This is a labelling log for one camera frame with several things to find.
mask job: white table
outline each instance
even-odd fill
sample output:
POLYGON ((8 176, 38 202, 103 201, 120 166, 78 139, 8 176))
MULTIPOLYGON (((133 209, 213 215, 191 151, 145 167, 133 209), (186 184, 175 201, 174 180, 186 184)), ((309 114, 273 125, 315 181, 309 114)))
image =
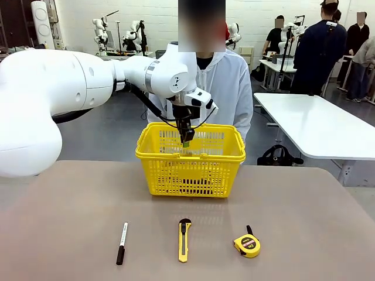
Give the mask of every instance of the white table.
POLYGON ((338 180, 345 185, 357 160, 375 160, 375 127, 319 96, 256 93, 255 98, 307 157, 344 160, 338 180))
MULTIPOLYGON (((153 52, 146 52, 146 55, 149 57, 153 52)), ((131 56, 99 56, 102 60, 127 60, 131 56)))
POLYGON ((344 56, 346 58, 349 59, 349 67, 347 68, 347 72, 346 72, 346 76, 345 76, 345 80, 344 80, 344 84, 342 85, 342 88, 340 87, 337 87, 339 90, 342 90, 342 91, 345 91, 347 92, 347 89, 346 89, 346 83, 347 83, 347 79, 349 78, 349 74, 350 74, 350 71, 352 70, 352 64, 353 64, 353 57, 354 56, 344 56))
MULTIPOLYGON (((268 60, 259 60, 260 63, 264 64, 265 66, 265 74, 264 74, 264 80, 263 80, 263 85, 262 88, 265 90, 277 90, 279 85, 278 85, 278 79, 277 79, 277 73, 280 73, 281 71, 281 65, 279 64, 274 64, 271 61, 268 60)), ((297 72, 297 69, 294 69, 294 64, 293 63, 285 63, 283 67, 284 73, 288 74, 294 74, 297 72)))

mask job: tape measure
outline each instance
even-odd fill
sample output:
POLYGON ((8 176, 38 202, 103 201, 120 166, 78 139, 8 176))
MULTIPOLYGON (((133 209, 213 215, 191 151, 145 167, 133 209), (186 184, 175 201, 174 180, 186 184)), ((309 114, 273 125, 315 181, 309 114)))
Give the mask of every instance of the tape measure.
POLYGON ((254 258, 259 255, 260 242, 253 235, 253 231, 249 225, 246 225, 247 234, 233 240, 233 244, 236 249, 241 253, 241 256, 246 258, 254 258))

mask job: white wall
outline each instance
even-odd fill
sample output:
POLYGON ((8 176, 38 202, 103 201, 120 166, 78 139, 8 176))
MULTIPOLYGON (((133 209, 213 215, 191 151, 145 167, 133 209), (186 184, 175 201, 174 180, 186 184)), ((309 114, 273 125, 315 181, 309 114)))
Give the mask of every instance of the white wall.
MULTIPOLYGON (((321 19, 321 2, 322 0, 227 0, 226 18, 227 23, 237 22, 240 25, 243 39, 238 47, 255 47, 255 66, 276 16, 284 15, 289 22, 294 20, 294 16, 306 15, 305 24, 312 25, 321 19)), ((170 41, 178 39, 178 0, 56 0, 56 5, 65 44, 82 46, 85 52, 97 52, 92 19, 116 10, 120 12, 109 17, 110 30, 114 36, 117 34, 115 20, 121 22, 121 34, 124 34, 132 20, 143 19, 151 50, 165 49, 170 41)), ((374 0, 340 0, 339 9, 343 13, 341 24, 346 27, 356 22, 356 12, 367 11, 367 23, 370 28, 375 28, 374 0)))

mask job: cap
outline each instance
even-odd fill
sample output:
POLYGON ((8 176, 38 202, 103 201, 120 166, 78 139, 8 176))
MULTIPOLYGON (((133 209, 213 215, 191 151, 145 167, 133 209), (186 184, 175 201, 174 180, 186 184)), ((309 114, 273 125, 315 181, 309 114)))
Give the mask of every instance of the cap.
POLYGON ((326 6, 328 4, 336 4, 339 6, 339 0, 324 0, 323 3, 321 3, 321 6, 326 6))

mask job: black marker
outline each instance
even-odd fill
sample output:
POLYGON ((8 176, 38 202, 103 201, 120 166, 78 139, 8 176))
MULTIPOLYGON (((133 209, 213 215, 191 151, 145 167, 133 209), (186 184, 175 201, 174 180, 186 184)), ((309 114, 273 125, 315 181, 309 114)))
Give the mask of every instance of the black marker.
POLYGON ((124 254, 125 254, 125 239, 127 237, 127 230, 128 230, 128 223, 124 223, 124 228, 122 229, 122 235, 121 235, 121 241, 120 241, 120 247, 118 247, 118 253, 117 253, 117 265, 122 265, 122 262, 124 261, 124 254))

